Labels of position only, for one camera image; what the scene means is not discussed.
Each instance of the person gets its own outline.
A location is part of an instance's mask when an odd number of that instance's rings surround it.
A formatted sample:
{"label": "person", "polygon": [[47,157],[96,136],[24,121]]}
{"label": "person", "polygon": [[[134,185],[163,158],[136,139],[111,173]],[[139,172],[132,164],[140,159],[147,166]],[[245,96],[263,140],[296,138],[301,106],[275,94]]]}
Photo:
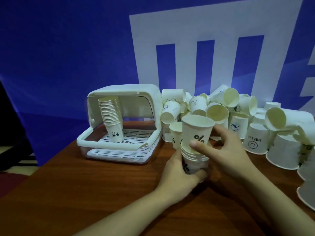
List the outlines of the person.
{"label": "person", "polygon": [[[256,198],[280,235],[315,235],[315,222],[254,166],[239,138],[220,125],[215,125],[214,129],[222,138],[222,149],[212,148],[196,140],[190,146],[238,180]],[[177,150],[166,163],[153,192],[75,235],[139,235],[159,214],[184,199],[207,177],[207,171],[203,169],[192,175],[186,174],[181,152]]]}

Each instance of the cup storage box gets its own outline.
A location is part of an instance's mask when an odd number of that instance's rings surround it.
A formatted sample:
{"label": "cup storage box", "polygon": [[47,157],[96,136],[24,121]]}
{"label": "cup storage box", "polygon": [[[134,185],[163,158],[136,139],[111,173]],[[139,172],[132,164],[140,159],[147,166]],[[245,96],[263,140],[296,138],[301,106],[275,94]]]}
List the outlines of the cup storage box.
{"label": "cup storage box", "polygon": [[[115,103],[109,107],[110,111],[106,109],[108,99],[113,99]],[[162,109],[160,90],[152,84],[113,85],[92,91],[87,98],[90,127],[77,138],[77,145],[87,158],[145,163],[162,135]],[[108,116],[112,111],[118,111],[119,117]],[[151,125],[143,121],[130,125],[127,122],[120,123],[123,118],[150,118],[154,121]],[[108,132],[113,124],[122,126],[122,141],[112,140],[112,136],[117,135],[116,132]]]}

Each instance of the brown table surface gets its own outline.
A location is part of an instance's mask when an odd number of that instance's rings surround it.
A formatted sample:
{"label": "brown table surface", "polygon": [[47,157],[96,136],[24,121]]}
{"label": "brown table surface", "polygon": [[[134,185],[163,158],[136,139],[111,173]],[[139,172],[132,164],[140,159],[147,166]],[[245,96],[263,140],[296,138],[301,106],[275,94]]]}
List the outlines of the brown table surface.
{"label": "brown table surface", "polygon": [[[74,141],[0,200],[0,235],[72,235],[154,190],[174,151],[171,143],[161,140],[148,163],[132,165],[88,160]],[[250,158],[315,218],[297,197],[303,181],[296,171],[275,167],[263,155]],[[142,235],[264,234],[273,233],[255,200],[215,169],[209,180],[161,214]]]}

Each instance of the white graphic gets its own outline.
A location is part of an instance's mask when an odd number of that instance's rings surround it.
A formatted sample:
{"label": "white graphic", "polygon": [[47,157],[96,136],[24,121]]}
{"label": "white graphic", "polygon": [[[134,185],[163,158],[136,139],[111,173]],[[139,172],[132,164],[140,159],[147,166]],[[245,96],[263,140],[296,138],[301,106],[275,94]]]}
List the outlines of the white graphic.
{"label": "white graphic", "polygon": [[301,3],[243,0],[130,15],[139,83],[159,86],[156,45],[175,43],[176,88],[194,94],[197,41],[214,39],[211,92],[231,86],[238,38],[264,35],[252,95],[272,101]]}
{"label": "white graphic", "polygon": [[[307,65],[315,64],[315,46],[313,48],[310,60]],[[315,77],[306,78],[300,97],[315,96]],[[300,108],[301,111],[307,111],[315,115],[315,98],[313,97],[308,101],[303,107]]]}

